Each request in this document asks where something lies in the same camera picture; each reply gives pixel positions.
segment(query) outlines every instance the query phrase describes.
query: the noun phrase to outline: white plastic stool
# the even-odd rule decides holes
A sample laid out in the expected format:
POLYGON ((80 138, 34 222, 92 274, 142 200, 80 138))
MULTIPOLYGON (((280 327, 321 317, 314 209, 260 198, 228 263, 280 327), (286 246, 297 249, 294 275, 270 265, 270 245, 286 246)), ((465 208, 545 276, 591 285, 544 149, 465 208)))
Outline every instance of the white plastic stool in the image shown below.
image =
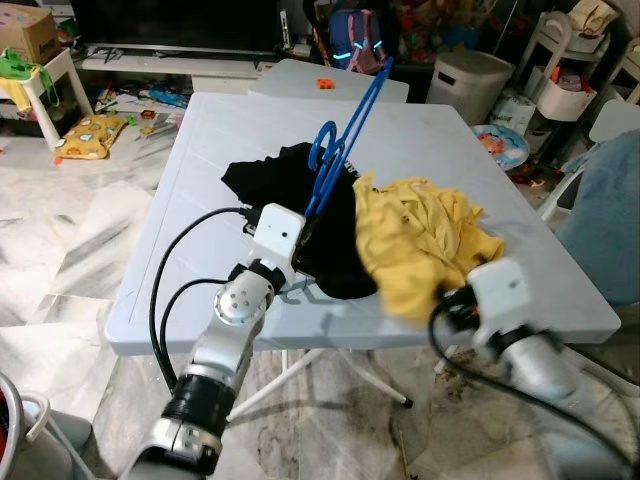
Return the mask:
MULTIPOLYGON (((91 115, 93 113, 87 94, 84 93, 84 89, 80 83, 80 78, 78 77, 76 68, 73 65, 73 60, 71 60, 68 48, 65 48, 53 60, 47 63, 45 68, 47 69, 47 72, 49 72, 51 81, 54 84, 60 79, 60 77, 67 73, 71 82, 71 88, 73 89, 78 106, 80 107, 80 111, 83 115, 91 115)), ((49 150, 53 151, 56 147, 56 143, 60 140, 60 135, 58 135, 56 127, 53 125, 53 122, 47 113, 47 109, 40 101, 40 95, 44 93, 44 87, 40 81, 40 75, 33 75, 29 80, 22 80, 20 83, 24 87, 24 90, 31 101, 33 112, 38 118, 38 124, 40 125, 40 129, 47 141, 49 150)), ((3 98, 8 99, 10 97, 6 92, 4 92, 4 90, 0 90, 0 99, 3 98)))

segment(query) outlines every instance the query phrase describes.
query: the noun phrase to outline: marble floor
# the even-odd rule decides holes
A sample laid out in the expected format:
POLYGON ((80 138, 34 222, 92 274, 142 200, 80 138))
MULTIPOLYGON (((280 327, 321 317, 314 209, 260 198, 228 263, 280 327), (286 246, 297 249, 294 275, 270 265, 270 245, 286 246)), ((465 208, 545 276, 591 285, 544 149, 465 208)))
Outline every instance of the marble floor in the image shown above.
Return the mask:
MULTIPOLYGON (((102 478, 122 473, 169 397, 153 358, 117 358, 102 335, 175 132, 153 141, 138 135, 125 128, 107 160, 54 165, 44 140, 0 133, 0 370, 19 389, 39 390, 54 408, 93 422, 82 454, 102 478)), ((300 355, 290 352, 290 361, 300 355)), ((457 355, 503 374, 471 351, 457 355)), ((436 375, 437 358, 426 347, 357 359, 410 396, 413 408, 372 389, 326 351, 229 426, 213 478, 549 478, 528 410, 517 401, 447 371, 436 375)), ((279 352, 256 354, 240 399, 280 371, 279 352)), ((631 451, 634 430, 620 402, 584 381, 598 417, 631 451)))

